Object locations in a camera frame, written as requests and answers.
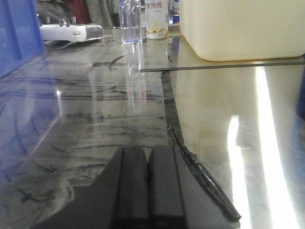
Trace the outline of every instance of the cloth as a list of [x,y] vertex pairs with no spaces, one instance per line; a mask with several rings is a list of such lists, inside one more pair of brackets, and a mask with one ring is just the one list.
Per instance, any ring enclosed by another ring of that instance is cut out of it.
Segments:
[[120,26],[119,0],[86,0],[92,23],[103,28]]
[[66,4],[75,15],[76,22],[78,24],[91,23],[90,15],[85,0],[66,0]]

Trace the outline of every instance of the plastic water bottle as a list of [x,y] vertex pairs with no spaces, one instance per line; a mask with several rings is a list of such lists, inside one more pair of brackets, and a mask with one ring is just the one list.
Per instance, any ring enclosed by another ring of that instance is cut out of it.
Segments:
[[119,7],[122,42],[142,42],[140,0],[119,0]]

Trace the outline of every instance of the stainless steel surface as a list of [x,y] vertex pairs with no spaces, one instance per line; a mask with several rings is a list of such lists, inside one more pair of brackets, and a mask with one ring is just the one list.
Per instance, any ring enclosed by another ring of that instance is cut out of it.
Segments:
[[305,228],[303,73],[304,65],[171,72],[184,143],[242,215],[237,228]]
[[[231,62],[211,62],[199,58],[186,39],[180,34],[179,26],[170,26],[170,35],[163,40],[143,41],[144,65],[143,72],[162,70],[189,70],[189,69],[211,69],[211,68],[236,68],[251,66],[277,66],[277,65],[298,65],[304,64],[303,56],[295,58],[253,60],[253,61],[231,61]],[[98,49],[103,53],[115,54],[120,51],[121,37],[115,35],[118,29],[107,30],[105,34],[110,34],[107,38],[107,47]]]
[[168,144],[161,74],[139,73],[142,45],[120,47],[120,63],[105,53],[109,40],[86,45],[48,51],[0,79],[1,229],[59,211],[118,146],[148,154]]
[[64,207],[117,146],[168,144],[161,73],[144,72],[170,69],[188,69],[167,82],[185,144],[240,211],[240,228],[305,228],[304,58],[208,62],[178,32],[131,48],[116,31],[0,79],[0,228]]

